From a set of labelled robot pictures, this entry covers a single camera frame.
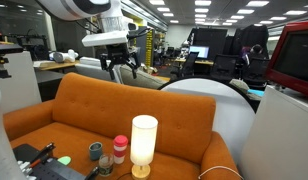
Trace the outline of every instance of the white round chair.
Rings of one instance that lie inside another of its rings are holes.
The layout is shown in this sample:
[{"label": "white round chair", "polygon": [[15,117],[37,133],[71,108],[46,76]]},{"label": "white round chair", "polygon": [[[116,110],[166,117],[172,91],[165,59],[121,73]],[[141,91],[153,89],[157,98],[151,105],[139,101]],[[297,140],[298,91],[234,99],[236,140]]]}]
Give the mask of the white round chair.
[{"label": "white round chair", "polygon": [[230,84],[195,76],[170,81],[159,90],[214,97],[213,130],[220,133],[238,163],[256,112],[246,94]]}]

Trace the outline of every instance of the white lampshade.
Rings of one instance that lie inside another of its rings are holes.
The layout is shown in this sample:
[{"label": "white lampshade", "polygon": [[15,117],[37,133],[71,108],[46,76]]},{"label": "white lampshade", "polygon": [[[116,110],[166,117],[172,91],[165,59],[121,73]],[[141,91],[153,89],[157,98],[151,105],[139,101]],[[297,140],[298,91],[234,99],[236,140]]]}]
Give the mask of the white lampshade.
[{"label": "white lampshade", "polygon": [[135,165],[145,166],[152,162],[157,124],[157,120],[148,115],[136,116],[133,119],[131,161]]}]

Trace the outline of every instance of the white cabinet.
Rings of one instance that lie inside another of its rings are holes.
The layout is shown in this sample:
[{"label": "white cabinet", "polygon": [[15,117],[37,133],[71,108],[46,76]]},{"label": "white cabinet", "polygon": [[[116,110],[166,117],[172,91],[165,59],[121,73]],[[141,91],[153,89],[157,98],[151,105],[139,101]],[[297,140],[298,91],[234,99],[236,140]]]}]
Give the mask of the white cabinet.
[{"label": "white cabinet", "polygon": [[308,180],[308,100],[267,87],[238,166],[247,180]]}]

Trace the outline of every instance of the chair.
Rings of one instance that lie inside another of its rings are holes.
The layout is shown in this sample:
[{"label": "chair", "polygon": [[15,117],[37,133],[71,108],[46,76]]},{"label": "chair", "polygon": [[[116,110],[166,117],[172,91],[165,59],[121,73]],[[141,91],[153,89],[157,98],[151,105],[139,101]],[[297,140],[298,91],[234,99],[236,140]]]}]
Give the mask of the chair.
[{"label": "chair", "polygon": [[167,48],[167,51],[166,51],[165,54],[163,55],[163,58],[162,58],[163,63],[162,63],[162,65],[164,66],[164,65],[166,64],[166,63],[165,63],[165,60],[167,60],[167,59],[173,57],[173,55],[174,55],[174,47],[168,47],[168,48]]},{"label": "chair", "polygon": [[269,59],[252,58],[250,60],[250,65],[243,72],[243,81],[251,89],[265,90],[267,84],[265,72],[269,62]]},{"label": "chair", "polygon": [[160,66],[160,65],[161,65],[160,53],[158,53],[157,51],[154,51],[154,55],[153,55],[153,67],[155,67],[155,66]]},{"label": "chair", "polygon": [[238,56],[216,55],[211,69],[211,77],[219,81],[229,82],[235,77]]},{"label": "chair", "polygon": [[171,74],[175,74],[178,78],[186,75],[194,75],[194,64],[199,52],[191,52],[184,62],[183,66],[173,66],[177,68],[171,71]]},{"label": "chair", "polygon": [[181,49],[175,49],[173,53],[173,58],[177,58],[178,56],[180,56],[181,52]]}]

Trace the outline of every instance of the orange sofa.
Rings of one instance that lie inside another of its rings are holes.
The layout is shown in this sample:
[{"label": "orange sofa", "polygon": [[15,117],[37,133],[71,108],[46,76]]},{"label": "orange sofa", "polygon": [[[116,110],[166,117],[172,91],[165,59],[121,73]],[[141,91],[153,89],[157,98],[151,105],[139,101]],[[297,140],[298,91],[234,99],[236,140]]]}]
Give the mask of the orange sofa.
[{"label": "orange sofa", "polygon": [[[5,114],[4,125],[12,147],[28,143],[41,149],[54,142],[54,156],[70,156],[69,167],[87,175],[98,164],[89,159],[91,143],[102,142],[103,152],[112,152],[115,136],[122,134],[130,140],[135,116],[152,115],[159,124],[150,179],[188,180],[213,166],[237,171],[224,141],[212,131],[215,108],[212,97],[131,87],[70,73],[54,100]],[[129,151],[124,163],[114,165],[105,179],[131,172]],[[239,177],[214,169],[202,179]]]}]

